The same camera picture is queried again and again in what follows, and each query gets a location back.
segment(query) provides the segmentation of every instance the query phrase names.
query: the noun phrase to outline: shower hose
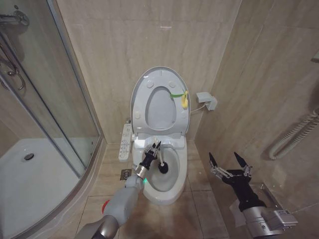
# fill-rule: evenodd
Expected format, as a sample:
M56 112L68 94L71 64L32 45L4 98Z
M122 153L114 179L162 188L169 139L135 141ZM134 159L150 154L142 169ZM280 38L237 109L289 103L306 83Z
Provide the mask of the shower hose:
M290 150L292 150L300 141L302 141L318 124L319 124L319 108L312 111L295 128L293 128L282 139L280 139L269 150L268 156L272 160L282 158Z

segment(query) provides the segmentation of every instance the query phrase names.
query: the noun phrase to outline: yellow cleaning tool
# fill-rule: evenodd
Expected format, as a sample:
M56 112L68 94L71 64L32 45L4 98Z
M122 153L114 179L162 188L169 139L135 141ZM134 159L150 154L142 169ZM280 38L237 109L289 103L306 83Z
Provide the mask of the yellow cleaning tool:
M181 96L181 106L186 110L188 108L188 99L187 99L188 91Z

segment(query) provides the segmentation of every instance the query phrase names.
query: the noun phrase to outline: shower drain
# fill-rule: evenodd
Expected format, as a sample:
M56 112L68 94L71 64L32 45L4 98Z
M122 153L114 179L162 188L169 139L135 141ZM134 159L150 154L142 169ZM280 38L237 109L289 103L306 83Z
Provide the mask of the shower drain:
M132 174L131 169L122 169L120 181L127 180L127 178L130 177L131 174Z
M33 157L34 157L34 153L28 153L28 154L24 157L24 159L25 159L25 161L29 161L29 160L33 159Z

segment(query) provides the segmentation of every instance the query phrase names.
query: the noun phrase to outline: red object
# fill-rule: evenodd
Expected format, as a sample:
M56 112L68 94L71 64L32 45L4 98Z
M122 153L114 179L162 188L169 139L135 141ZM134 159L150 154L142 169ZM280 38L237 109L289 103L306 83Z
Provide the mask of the red object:
M103 204L103 206L102 206L102 214L104 213L104 209L105 209L106 205L109 203L109 201L110 201L110 199L107 200L107 201Z

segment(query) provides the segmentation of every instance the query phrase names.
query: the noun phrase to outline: toilet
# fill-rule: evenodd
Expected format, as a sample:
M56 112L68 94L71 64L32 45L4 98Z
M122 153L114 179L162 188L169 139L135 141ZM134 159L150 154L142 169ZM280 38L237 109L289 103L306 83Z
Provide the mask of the toilet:
M147 70L138 80L131 98L133 163L144 158L144 150L161 141L160 154L168 172L160 173L159 160L152 162L144 184L144 195L154 204L169 205L181 195L187 173L185 134L189 127L190 99L182 104L180 95L188 92L177 72L168 67Z

